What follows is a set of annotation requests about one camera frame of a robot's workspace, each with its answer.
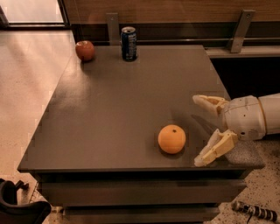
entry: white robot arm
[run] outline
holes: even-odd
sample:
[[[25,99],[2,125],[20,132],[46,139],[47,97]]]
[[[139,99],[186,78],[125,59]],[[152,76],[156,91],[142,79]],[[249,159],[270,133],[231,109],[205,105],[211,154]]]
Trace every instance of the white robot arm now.
[[[231,151],[238,140],[257,140],[280,133],[280,94],[256,98],[252,95],[226,101],[224,98],[194,95],[195,104],[214,116],[221,116],[227,130],[217,129],[207,146],[194,159],[196,166],[206,166]]]

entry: soda can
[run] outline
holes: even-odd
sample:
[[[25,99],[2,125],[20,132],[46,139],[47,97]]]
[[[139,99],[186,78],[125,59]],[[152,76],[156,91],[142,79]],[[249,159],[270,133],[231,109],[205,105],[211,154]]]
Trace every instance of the soda can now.
[[[132,26],[122,28],[121,33],[122,58],[133,61],[137,58],[137,32]]]

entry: can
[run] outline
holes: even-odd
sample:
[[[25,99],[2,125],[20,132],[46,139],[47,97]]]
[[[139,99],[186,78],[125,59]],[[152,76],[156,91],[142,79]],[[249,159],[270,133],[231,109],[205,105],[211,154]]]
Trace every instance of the can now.
[[[122,28],[121,33],[122,58],[133,61],[137,58],[137,32],[132,26]]]

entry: terrazzo floor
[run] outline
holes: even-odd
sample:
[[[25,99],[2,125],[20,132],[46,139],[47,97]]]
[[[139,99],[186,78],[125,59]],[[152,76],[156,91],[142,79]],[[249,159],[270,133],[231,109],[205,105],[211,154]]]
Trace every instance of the terrazzo floor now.
[[[69,63],[80,63],[70,60],[73,54],[70,31],[0,31],[0,178],[30,183],[28,191],[18,191],[19,203],[40,197],[34,192],[32,176],[19,173],[17,167],[60,76]],[[248,187],[236,200],[280,214],[280,136],[267,136],[254,144],[265,168],[246,177]],[[249,218],[232,211],[230,203],[219,209],[220,214],[205,224],[245,224]],[[57,207],[44,222],[54,223],[67,224]],[[272,222],[253,217],[249,223]]]

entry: apple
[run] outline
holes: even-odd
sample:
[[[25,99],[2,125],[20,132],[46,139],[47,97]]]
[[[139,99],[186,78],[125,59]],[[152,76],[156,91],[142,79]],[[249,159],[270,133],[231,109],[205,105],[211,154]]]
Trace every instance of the apple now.
[[[160,130],[157,140],[163,151],[176,154],[184,148],[186,134],[179,126],[171,124]]]
[[[90,61],[95,56],[95,47],[88,41],[83,40],[77,42],[75,46],[76,54],[81,61]]]

